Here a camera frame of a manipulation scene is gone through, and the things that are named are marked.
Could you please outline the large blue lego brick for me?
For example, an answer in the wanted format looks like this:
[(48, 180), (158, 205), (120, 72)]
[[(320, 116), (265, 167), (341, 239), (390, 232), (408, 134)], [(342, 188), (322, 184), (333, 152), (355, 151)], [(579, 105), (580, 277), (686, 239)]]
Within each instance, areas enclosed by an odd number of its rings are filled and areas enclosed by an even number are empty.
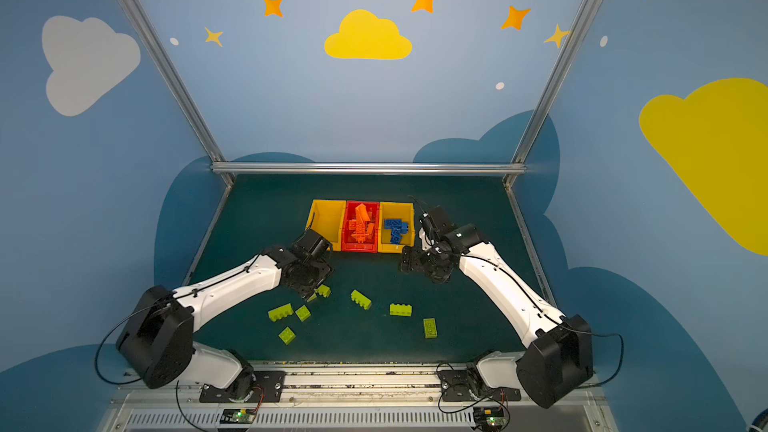
[(386, 219), (384, 228), (395, 232), (397, 235), (405, 235), (409, 232), (408, 222), (402, 219)]

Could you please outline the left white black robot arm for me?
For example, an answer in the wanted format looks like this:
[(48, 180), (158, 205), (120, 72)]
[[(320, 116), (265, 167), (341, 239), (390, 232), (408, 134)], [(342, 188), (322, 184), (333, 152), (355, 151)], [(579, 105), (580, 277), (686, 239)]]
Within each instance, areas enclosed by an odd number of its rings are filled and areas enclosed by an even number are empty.
[(253, 367), (233, 350), (194, 340), (205, 324), (278, 286), (310, 297), (333, 273), (326, 253), (272, 247), (215, 277), (168, 290), (146, 290), (116, 341), (116, 348), (149, 389), (194, 382), (215, 401), (246, 402), (257, 389)]

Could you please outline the green small lego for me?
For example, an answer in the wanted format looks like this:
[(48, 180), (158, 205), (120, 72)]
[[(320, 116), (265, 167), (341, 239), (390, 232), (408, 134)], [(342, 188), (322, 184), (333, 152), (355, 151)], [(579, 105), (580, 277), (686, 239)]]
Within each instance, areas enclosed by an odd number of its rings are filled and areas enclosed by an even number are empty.
[(311, 317), (311, 312), (306, 305), (303, 305), (295, 311), (295, 315), (301, 322), (305, 322)]
[(296, 334), (290, 327), (285, 327), (279, 333), (279, 338), (285, 345), (290, 345), (295, 340)]

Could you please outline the green long lego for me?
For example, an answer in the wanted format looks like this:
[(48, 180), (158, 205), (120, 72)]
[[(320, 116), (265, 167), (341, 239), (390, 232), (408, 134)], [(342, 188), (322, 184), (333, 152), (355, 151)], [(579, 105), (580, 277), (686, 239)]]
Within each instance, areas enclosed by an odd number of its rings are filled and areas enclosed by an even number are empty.
[(356, 289), (350, 293), (350, 298), (355, 304), (364, 310), (369, 310), (372, 306), (371, 299)]

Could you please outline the green small lego bottom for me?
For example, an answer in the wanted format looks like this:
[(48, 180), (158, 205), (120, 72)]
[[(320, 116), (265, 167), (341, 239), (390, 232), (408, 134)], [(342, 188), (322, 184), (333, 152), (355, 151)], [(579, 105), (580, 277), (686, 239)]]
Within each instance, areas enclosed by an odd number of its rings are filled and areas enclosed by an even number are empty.
[(279, 333), (279, 338), (285, 345), (290, 345), (295, 340), (296, 334), (290, 327), (285, 327)]

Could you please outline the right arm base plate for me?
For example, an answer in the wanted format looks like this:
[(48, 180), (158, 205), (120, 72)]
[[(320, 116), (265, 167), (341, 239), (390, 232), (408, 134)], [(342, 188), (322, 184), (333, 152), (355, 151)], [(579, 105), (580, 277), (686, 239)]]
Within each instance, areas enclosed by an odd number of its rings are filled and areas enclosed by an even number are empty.
[(443, 369), (436, 372), (446, 402), (470, 402), (479, 399), (518, 402), (522, 399), (518, 388), (492, 388), (474, 369)]

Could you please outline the orange lego plane piece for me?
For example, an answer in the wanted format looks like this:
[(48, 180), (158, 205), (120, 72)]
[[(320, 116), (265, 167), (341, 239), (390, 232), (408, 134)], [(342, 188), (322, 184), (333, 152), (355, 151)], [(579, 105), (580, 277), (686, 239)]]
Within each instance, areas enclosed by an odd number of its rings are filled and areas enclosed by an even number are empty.
[(350, 242), (356, 244), (372, 243), (374, 239), (375, 224), (367, 206), (363, 203), (357, 204), (352, 209), (353, 214), (347, 223)]

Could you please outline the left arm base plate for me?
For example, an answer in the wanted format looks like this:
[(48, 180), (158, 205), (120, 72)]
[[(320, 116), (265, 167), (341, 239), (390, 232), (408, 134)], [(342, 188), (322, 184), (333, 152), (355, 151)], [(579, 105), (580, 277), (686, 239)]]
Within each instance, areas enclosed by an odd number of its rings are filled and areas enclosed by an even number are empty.
[(205, 384), (199, 401), (201, 403), (277, 403), (282, 395), (285, 376), (283, 371), (244, 370), (226, 388)]

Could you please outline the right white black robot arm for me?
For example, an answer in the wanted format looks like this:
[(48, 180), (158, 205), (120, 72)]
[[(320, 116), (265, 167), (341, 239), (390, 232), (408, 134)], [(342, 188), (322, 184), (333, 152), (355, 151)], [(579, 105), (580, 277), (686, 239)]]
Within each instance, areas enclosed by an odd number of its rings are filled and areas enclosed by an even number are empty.
[(401, 269), (444, 283), (454, 270), (471, 279), (500, 310), (525, 347), (523, 355), (491, 352), (473, 364), (481, 384), (490, 388), (520, 385), (539, 407), (548, 409), (593, 377), (593, 341), (579, 315), (565, 316), (535, 292), (502, 259), (474, 225), (429, 238), (420, 247), (403, 248)]

